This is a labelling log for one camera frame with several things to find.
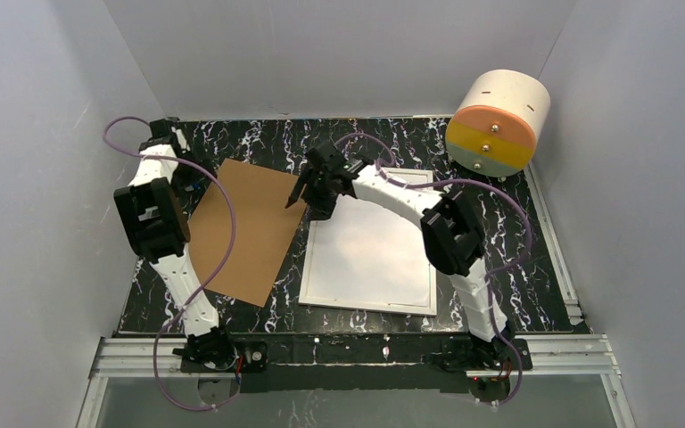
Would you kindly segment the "brown frame backing board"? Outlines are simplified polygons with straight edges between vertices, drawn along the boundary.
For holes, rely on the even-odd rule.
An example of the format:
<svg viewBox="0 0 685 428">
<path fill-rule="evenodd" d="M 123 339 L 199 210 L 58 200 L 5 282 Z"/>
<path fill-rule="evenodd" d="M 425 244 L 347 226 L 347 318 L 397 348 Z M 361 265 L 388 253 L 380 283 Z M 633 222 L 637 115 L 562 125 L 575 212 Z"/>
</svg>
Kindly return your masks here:
<svg viewBox="0 0 685 428">
<path fill-rule="evenodd" d="M 236 218 L 233 250 L 207 289 L 262 307 L 305 211 L 304 202 L 285 208 L 297 177 L 286 172 L 227 159 L 218 180 L 227 191 Z M 204 281 L 223 259 L 231 236 L 227 203 L 210 185 L 188 221 L 189 253 Z"/>
</svg>

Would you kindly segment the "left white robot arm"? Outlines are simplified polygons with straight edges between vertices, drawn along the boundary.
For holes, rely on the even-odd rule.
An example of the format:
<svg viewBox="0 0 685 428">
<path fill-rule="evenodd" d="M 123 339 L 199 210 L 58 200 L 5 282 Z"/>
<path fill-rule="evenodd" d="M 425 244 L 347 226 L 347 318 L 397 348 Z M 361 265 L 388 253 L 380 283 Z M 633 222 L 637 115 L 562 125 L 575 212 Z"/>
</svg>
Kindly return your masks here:
<svg viewBox="0 0 685 428">
<path fill-rule="evenodd" d="M 133 252 L 145 259 L 167 285 L 180 311 L 185 335 L 198 337 L 219 325 L 216 308 L 199 289 L 190 254 L 190 229 L 180 199 L 202 184 L 204 174 L 182 163 L 196 163 L 185 135 L 172 119 L 149 124 L 152 136 L 141 143 L 136 174 L 113 193 Z"/>
</svg>

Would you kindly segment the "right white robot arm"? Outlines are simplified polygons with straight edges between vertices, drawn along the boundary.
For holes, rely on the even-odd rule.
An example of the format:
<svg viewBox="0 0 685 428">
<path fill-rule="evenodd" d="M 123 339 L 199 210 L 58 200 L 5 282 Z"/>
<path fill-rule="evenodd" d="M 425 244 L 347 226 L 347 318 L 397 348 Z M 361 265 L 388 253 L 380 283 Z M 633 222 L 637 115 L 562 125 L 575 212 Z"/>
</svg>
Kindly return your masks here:
<svg viewBox="0 0 685 428">
<path fill-rule="evenodd" d="M 319 220 L 331 218 L 337 200 L 350 196 L 398 215 L 421 233 L 425 256 L 450 280 L 466 313 L 468 331 L 485 342 L 506 340 L 507 316 L 491 291 L 484 260 L 485 234 L 465 191 L 439 192 L 388 177 L 373 160 L 347 158 L 331 143 L 309 149 L 287 206 L 304 201 Z"/>
</svg>

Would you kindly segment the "white cylindrical drawer unit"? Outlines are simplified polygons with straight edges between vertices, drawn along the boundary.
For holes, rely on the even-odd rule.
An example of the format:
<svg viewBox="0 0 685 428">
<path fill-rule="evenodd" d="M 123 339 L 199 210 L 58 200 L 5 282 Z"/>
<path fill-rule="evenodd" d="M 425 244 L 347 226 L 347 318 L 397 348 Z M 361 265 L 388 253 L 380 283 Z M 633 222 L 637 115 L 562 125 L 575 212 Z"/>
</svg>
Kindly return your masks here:
<svg viewBox="0 0 685 428">
<path fill-rule="evenodd" d="M 523 171 L 535 154 L 549 114 L 548 89 L 515 70 L 490 70 L 476 79 L 445 131 L 448 155 L 487 177 Z"/>
</svg>

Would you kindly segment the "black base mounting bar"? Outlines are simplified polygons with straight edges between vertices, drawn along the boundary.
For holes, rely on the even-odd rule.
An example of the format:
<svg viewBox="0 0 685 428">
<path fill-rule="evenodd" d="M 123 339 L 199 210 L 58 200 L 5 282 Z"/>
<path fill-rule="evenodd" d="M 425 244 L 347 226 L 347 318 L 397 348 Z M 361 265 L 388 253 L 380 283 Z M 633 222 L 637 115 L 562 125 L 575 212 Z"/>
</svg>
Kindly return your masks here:
<svg viewBox="0 0 685 428">
<path fill-rule="evenodd" d="M 532 369 L 527 341 L 469 333 L 210 333 L 172 350 L 189 374 L 227 374 L 243 393 L 438 390 L 503 399 Z"/>
</svg>

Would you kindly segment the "aluminium rail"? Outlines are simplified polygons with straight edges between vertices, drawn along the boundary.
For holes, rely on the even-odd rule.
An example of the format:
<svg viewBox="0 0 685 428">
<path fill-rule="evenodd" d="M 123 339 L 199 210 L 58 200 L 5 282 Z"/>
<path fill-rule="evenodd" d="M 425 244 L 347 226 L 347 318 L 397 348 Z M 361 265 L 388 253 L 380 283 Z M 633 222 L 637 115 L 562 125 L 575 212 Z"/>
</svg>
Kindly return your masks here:
<svg viewBox="0 0 685 428">
<path fill-rule="evenodd" d="M 618 427 L 636 425 L 626 398 L 621 370 L 604 334 L 533 334 L 521 337 L 529 345 L 528 375 L 597 375 Z M 77 427 L 96 427 L 107 383 L 112 378 L 152 378 L 153 338 L 102 339 L 90 370 Z"/>
</svg>

